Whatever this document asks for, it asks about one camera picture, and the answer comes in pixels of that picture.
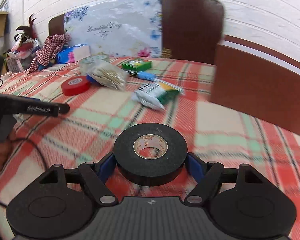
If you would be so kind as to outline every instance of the green box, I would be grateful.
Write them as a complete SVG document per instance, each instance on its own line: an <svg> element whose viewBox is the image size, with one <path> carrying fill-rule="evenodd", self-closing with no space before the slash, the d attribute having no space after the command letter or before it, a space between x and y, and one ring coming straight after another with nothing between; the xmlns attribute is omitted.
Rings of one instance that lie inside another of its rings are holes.
<svg viewBox="0 0 300 240"><path fill-rule="evenodd" d="M152 62L142 58L135 58L128 62L122 63L122 68L132 71L145 71L151 68Z"/></svg>

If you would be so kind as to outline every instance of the pink lotus flower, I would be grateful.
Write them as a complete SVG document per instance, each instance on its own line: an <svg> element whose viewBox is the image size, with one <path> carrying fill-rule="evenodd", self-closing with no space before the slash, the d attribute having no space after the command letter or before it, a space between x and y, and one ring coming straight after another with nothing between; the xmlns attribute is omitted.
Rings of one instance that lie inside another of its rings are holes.
<svg viewBox="0 0 300 240"><path fill-rule="evenodd" d="M138 57L150 57L150 50L149 50L149 48L141 49L138 52Z"/></svg>
<svg viewBox="0 0 300 240"><path fill-rule="evenodd" d="M75 60L74 60L73 51L71 51L71 52L68 53L68 61L67 61L67 63L73 63L73 62L75 62Z"/></svg>

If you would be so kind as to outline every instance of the checkered cloth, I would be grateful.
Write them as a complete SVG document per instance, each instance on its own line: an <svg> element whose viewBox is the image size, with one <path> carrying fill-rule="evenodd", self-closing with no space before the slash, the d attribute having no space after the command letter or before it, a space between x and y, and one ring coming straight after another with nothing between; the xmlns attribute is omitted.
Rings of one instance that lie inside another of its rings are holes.
<svg viewBox="0 0 300 240"><path fill-rule="evenodd" d="M127 58L112 59L121 65ZM214 66L184 60L151 59L150 72L185 90L166 106L154 111L130 100L131 92L146 81L129 77L126 91L92 86L87 92L67 97L60 85L80 75L78 64L53 66L30 75L17 73L5 81L0 92L68 103L70 112L58 118L16 115L17 136L28 137L42 150L48 166L62 163L65 169L86 161L98 161L108 153L117 136L131 125L163 123L178 130L188 151L204 161L218 161L237 168L249 163L282 190L297 207L297 221L290 234L300 240L300 136L247 114L208 102ZM9 203L43 172L42 162L29 143L16 144L0 173L0 200ZM172 182L158 187L140 187L115 170L106 185L121 199L126 195L174 196L182 199L195 186L185 169ZM68 185L80 190L78 185ZM0 233L13 235L0 207Z"/></svg>
<svg viewBox="0 0 300 240"><path fill-rule="evenodd" d="M50 59L54 59L57 53L62 49L66 42L64 35L48 36L44 42L43 48L36 51L37 56L32 60L29 74L38 69L38 63L40 65L47 66Z"/></svg>

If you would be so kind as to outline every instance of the human hand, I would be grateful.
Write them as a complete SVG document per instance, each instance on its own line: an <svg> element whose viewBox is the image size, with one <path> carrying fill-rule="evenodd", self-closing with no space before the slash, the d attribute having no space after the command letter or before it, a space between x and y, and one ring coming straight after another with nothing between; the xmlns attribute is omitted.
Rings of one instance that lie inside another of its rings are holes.
<svg viewBox="0 0 300 240"><path fill-rule="evenodd" d="M9 134L8 138L3 142L0 143L0 171L3 168L4 163L12 153L12 140L16 139L16 134L14 130Z"/></svg>

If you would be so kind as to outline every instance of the blue tissue package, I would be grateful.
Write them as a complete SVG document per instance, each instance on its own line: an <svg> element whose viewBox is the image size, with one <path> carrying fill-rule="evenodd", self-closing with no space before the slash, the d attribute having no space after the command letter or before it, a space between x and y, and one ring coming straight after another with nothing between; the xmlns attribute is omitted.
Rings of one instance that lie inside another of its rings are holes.
<svg viewBox="0 0 300 240"><path fill-rule="evenodd" d="M73 63L90 56L89 45L78 44L60 51L56 56L56 62L57 64Z"/></svg>

